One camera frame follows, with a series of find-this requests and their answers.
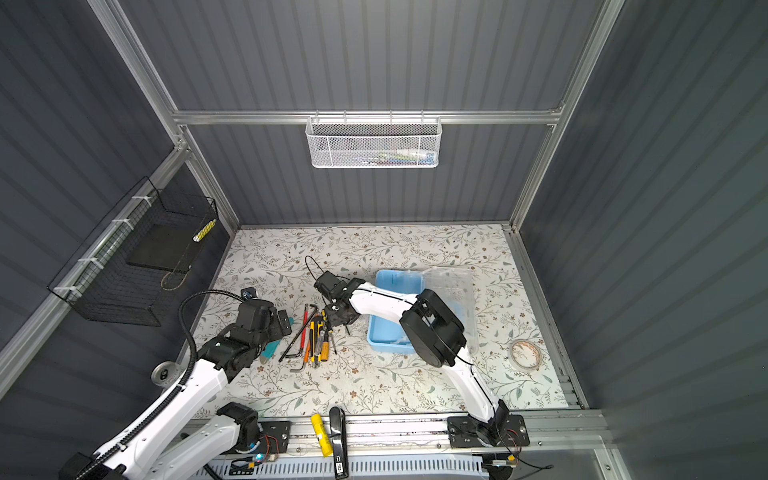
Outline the clear handle screwdriver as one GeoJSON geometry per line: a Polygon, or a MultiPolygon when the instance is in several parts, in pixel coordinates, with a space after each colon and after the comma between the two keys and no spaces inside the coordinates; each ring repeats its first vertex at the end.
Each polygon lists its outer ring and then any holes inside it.
{"type": "Polygon", "coordinates": [[[334,339],[334,333],[333,329],[331,327],[327,330],[327,340],[330,344],[330,348],[333,350],[334,354],[338,354],[335,339],[334,339]]]}

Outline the black yellow screwdriver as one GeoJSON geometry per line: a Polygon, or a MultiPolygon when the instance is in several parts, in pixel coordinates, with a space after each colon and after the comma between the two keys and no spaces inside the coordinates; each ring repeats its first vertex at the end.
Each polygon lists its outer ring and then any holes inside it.
{"type": "Polygon", "coordinates": [[[321,344],[319,360],[325,362],[328,360],[330,350],[330,326],[327,320],[322,322],[321,328],[321,344]]]}

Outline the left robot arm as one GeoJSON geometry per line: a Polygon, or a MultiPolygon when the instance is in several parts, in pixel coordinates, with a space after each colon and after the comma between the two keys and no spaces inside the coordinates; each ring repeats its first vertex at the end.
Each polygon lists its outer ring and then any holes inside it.
{"type": "Polygon", "coordinates": [[[59,470],[59,478],[187,479],[227,451],[270,453],[257,412],[237,402],[220,407],[188,437],[178,437],[194,414],[250,368],[269,343],[291,333],[288,314],[255,297],[253,289],[235,298],[235,322],[202,347],[192,346],[179,379],[93,453],[74,454],[59,470]]]}

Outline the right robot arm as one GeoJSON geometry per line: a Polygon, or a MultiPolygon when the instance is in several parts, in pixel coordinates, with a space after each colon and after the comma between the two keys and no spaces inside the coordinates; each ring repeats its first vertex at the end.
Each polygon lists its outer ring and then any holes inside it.
{"type": "Polygon", "coordinates": [[[399,324],[415,353],[427,364],[442,368],[461,394],[481,442],[493,446],[502,443],[509,409],[475,365],[463,323],[436,292],[425,289],[419,294],[403,294],[329,271],[315,280],[314,287],[327,302],[327,318],[334,326],[351,324],[362,315],[399,324]]]}

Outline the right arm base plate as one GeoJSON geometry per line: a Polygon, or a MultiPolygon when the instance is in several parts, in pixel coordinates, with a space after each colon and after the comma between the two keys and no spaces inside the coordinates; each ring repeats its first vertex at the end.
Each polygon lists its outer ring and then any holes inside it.
{"type": "Polygon", "coordinates": [[[521,415],[508,414],[495,426],[465,416],[446,419],[452,448],[502,447],[510,450],[530,445],[528,429],[521,415]]]}

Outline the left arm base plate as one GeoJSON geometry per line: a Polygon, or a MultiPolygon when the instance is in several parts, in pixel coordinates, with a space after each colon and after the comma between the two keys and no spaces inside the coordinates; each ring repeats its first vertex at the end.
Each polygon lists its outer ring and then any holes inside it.
{"type": "Polygon", "coordinates": [[[292,423],[289,421],[251,422],[240,427],[232,451],[247,453],[283,454],[287,452],[292,423]]]}

